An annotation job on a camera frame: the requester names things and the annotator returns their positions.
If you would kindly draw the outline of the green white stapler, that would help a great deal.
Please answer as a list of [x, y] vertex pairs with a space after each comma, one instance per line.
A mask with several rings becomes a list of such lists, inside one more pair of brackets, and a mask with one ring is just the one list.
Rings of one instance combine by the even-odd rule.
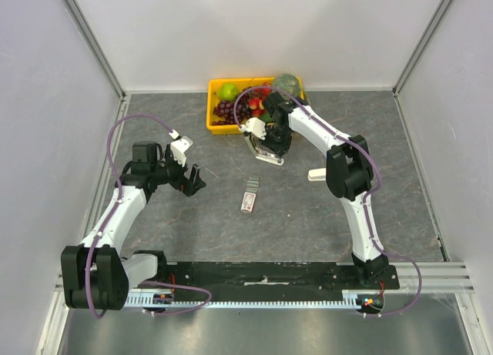
[[255, 159], [275, 166], [282, 166], [284, 164], [284, 159], [282, 157], [265, 149], [261, 149], [251, 133], [245, 135], [245, 140]]

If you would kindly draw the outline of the white rectangular case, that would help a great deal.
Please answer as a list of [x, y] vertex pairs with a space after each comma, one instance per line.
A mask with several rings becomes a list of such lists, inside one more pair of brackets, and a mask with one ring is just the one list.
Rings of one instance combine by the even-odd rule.
[[327, 175], [327, 170], [325, 168], [311, 169], [307, 174], [307, 179], [310, 182], [320, 182], [325, 181]]

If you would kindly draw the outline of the red white staple box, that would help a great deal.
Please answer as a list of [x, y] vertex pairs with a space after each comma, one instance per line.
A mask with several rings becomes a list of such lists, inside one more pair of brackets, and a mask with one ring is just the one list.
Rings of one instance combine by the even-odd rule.
[[246, 190], [243, 194], [240, 211], [242, 213], [252, 213], [257, 193], [260, 187], [260, 177], [250, 176], [246, 181]]

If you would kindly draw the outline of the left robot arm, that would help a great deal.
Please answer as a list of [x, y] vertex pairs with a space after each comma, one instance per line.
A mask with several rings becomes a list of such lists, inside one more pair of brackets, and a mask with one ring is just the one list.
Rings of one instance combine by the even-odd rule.
[[136, 219], [159, 186], [169, 185], [185, 196], [205, 187], [198, 165], [188, 166], [186, 151], [192, 141], [179, 137], [166, 146], [136, 142], [132, 158], [116, 178], [112, 198], [92, 231], [61, 254], [65, 303], [99, 315], [121, 310], [129, 291], [146, 282], [166, 285], [171, 274], [164, 252], [138, 250], [124, 260], [122, 245]]

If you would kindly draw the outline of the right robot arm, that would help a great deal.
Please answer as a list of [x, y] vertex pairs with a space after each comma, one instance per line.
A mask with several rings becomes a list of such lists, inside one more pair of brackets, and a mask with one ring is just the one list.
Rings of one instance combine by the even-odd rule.
[[297, 132], [326, 157], [325, 183], [344, 208], [352, 236], [353, 279], [361, 288], [391, 286], [395, 278], [378, 236], [371, 209], [371, 181], [380, 175], [362, 136], [349, 136], [297, 99], [269, 94], [263, 102], [273, 120], [260, 143], [282, 158]]

